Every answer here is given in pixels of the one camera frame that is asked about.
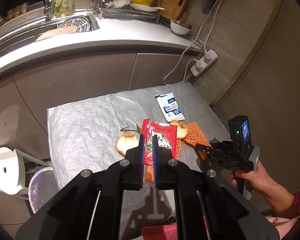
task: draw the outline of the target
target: sink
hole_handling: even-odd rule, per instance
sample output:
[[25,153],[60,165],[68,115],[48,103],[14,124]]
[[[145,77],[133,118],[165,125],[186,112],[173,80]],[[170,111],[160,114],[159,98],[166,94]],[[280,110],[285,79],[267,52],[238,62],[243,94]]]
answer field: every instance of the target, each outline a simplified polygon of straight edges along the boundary
[[71,16],[46,20],[40,17],[13,28],[10,32],[0,37],[0,57],[34,42],[41,34],[48,30],[75,25],[77,32],[93,31],[99,29],[93,14],[83,11],[76,12]]

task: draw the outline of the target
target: red snack package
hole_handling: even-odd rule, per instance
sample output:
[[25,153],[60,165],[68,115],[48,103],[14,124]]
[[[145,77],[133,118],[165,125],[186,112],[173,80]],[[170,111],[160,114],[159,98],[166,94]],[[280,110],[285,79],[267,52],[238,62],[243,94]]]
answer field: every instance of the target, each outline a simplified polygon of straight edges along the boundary
[[168,123],[151,122],[150,119],[144,119],[142,124],[142,134],[145,136],[145,164],[153,165],[152,158],[152,137],[158,136],[159,147],[165,147],[171,150],[172,157],[176,158],[177,151],[177,126]]

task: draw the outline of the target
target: human hand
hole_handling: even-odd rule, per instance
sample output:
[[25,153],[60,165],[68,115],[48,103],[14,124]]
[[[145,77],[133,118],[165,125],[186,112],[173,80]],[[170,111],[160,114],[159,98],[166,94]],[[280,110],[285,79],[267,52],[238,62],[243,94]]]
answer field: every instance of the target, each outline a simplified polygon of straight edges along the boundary
[[246,179],[250,182],[253,190],[260,195],[267,195],[271,186],[276,182],[268,175],[262,163],[258,161],[255,171],[232,171],[231,182],[233,185],[237,184],[237,178]]

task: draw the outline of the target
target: camera screen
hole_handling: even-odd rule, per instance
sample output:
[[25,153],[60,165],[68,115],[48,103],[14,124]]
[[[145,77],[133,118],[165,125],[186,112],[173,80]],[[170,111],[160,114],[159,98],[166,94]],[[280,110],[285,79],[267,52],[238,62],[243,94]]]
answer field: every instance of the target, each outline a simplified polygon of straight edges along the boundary
[[246,143],[250,138],[250,131],[249,131],[249,126],[248,126],[248,121],[245,121],[242,124],[242,134],[243,134],[243,141],[244,141],[244,143]]

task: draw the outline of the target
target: white stool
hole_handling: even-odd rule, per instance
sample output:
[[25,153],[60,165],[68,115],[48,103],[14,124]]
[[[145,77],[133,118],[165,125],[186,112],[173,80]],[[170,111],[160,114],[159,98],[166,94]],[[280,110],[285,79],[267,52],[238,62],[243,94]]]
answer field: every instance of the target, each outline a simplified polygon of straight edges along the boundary
[[30,156],[18,149],[0,148],[0,191],[8,195],[28,199],[28,188],[25,186],[26,173],[23,159],[49,166],[47,162]]

